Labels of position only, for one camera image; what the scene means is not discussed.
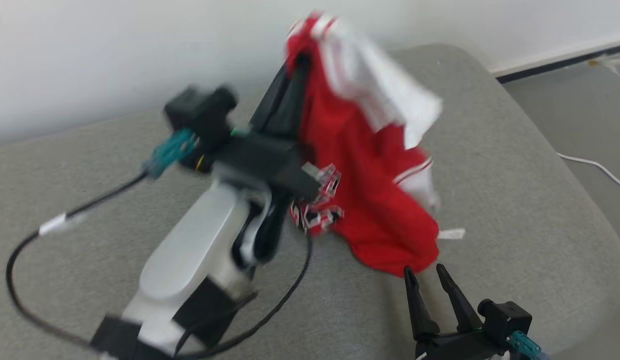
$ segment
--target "white wall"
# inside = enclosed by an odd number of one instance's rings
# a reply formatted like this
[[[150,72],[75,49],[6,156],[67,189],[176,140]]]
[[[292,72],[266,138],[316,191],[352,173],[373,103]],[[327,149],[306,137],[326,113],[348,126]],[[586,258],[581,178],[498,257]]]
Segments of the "white wall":
[[[0,144],[269,80],[326,9],[386,48],[448,43],[498,75],[620,44],[620,0],[0,0]]]

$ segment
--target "white cable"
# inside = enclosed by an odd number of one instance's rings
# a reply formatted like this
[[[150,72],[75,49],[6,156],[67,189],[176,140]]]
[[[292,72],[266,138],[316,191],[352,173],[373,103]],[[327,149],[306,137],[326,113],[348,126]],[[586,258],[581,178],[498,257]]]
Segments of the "white cable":
[[[580,162],[580,163],[585,163],[585,164],[590,164],[591,166],[598,166],[598,168],[600,168],[602,171],[604,171],[607,176],[609,176],[612,180],[614,180],[617,184],[620,185],[620,180],[618,180],[618,178],[616,176],[614,176],[613,173],[611,173],[609,170],[607,170],[605,168],[605,166],[602,166],[601,164],[599,164],[596,161],[592,161],[592,160],[587,160],[587,159],[581,159],[580,157],[573,157],[573,156],[567,156],[567,155],[563,155],[560,152],[557,152],[557,154],[566,159],[566,160],[572,160],[573,162]]]

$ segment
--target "teal connector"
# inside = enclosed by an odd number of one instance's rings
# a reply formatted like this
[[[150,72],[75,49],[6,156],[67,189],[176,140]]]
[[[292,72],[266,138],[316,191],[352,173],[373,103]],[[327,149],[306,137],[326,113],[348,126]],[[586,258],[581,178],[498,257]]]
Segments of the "teal connector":
[[[151,179],[158,179],[168,166],[183,160],[196,148],[198,138],[188,129],[177,130],[165,143],[157,146],[152,158],[143,163],[143,170]]]
[[[536,359],[537,356],[541,354],[541,347],[519,330],[513,332],[512,335],[508,337],[508,342],[514,349],[530,359]]]

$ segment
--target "gray floor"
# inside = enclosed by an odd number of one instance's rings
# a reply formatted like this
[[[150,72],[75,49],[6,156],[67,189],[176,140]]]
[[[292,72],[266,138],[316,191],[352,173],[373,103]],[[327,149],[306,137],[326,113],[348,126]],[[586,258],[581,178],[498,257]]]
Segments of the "gray floor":
[[[554,149],[620,178],[620,54],[504,84]],[[620,237],[620,186],[595,166],[568,167]],[[620,359],[620,312],[555,360]]]

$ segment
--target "red garment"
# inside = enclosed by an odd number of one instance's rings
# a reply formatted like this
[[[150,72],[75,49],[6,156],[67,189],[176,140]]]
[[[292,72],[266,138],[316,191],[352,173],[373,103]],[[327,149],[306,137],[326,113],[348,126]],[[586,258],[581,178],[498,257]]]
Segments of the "red garment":
[[[324,185],[313,203],[292,206],[292,218],[313,234],[330,227],[343,235],[373,269],[399,277],[408,265],[423,271],[438,257],[438,224],[397,186],[397,176],[426,167],[428,155],[417,147],[405,150],[402,126],[375,132],[354,101],[334,94],[312,37],[319,17],[297,24],[287,41],[289,71],[297,55],[310,55],[301,139],[311,145],[308,161],[321,169]]]

